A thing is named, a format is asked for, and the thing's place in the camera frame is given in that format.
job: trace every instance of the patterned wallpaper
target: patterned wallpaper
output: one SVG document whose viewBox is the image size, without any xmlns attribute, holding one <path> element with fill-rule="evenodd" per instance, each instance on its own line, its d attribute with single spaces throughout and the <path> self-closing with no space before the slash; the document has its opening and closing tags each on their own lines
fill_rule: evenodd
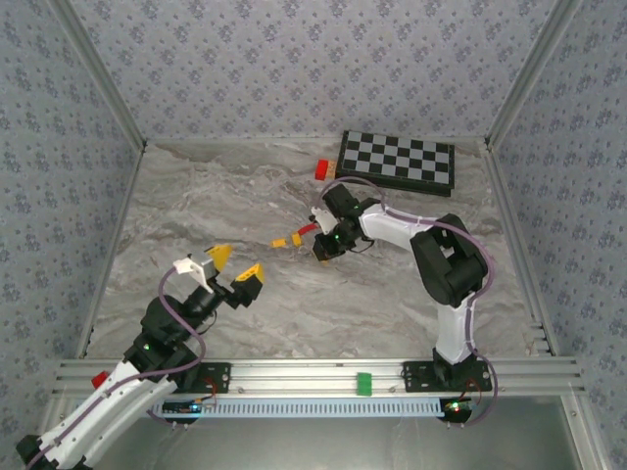
<svg viewBox="0 0 627 470">
<path fill-rule="evenodd" d="M 485 135 L 554 0 L 73 0 L 149 139 Z"/>
<path fill-rule="evenodd" d="M 47 3 L 0 3 L 0 468 L 72 357 L 135 155 Z"/>
<path fill-rule="evenodd" d="M 627 468 L 627 4 L 584 0 L 499 149 L 560 349 Z"/>
</svg>

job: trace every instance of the checkerboard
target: checkerboard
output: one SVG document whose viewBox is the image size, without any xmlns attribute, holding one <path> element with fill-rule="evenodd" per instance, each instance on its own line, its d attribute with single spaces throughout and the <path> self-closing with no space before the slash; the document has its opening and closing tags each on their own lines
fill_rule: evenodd
<svg viewBox="0 0 627 470">
<path fill-rule="evenodd" d="M 335 177 L 360 176 L 393 189 L 451 196 L 455 146 L 347 130 Z"/>
</svg>

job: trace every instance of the green block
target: green block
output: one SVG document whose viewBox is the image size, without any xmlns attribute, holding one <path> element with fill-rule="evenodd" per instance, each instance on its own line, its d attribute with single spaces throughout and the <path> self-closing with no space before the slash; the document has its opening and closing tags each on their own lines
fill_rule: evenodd
<svg viewBox="0 0 627 470">
<path fill-rule="evenodd" d="M 372 374 L 358 372 L 357 395 L 360 397 L 372 397 Z"/>
</svg>

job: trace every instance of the marble surface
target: marble surface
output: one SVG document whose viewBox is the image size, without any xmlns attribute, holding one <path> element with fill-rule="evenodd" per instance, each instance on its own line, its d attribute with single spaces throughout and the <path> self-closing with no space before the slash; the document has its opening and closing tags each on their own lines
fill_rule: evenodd
<svg viewBox="0 0 627 470">
<path fill-rule="evenodd" d="M 339 143 L 179 143 L 149 146 L 121 243 L 97 315 L 89 357 L 119 357 L 175 259 L 214 244 L 234 248 L 220 276 L 230 282 L 260 261 L 265 285 L 249 308 L 224 305 L 206 335 L 213 357 L 429 356 L 438 333 L 436 306 L 413 256 L 384 242 L 327 266 L 305 246 L 273 249 L 272 239 L 308 223 L 319 158 Z M 527 325 L 506 240 L 482 158 L 458 150 L 452 198 L 388 191 L 392 207 L 459 215 L 497 263 L 494 288 L 477 305 L 475 339 L 490 355 L 525 355 Z M 361 199 L 369 189 L 351 185 Z M 179 276 L 167 291 L 184 299 L 194 281 Z"/>
</svg>

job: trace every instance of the red block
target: red block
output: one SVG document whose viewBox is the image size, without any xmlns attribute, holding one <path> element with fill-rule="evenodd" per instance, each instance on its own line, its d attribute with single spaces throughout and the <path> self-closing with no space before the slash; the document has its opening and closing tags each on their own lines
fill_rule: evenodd
<svg viewBox="0 0 627 470">
<path fill-rule="evenodd" d="M 329 160 L 318 160 L 317 168 L 315 169 L 315 179 L 324 181 L 326 178 L 326 171 L 329 168 Z"/>
<path fill-rule="evenodd" d="M 91 385 L 94 386 L 94 389 L 97 389 L 105 382 L 105 380 L 107 380 L 107 377 L 109 377 L 109 372 L 107 372 L 106 370 L 103 370 L 96 377 L 91 379 Z"/>
</svg>

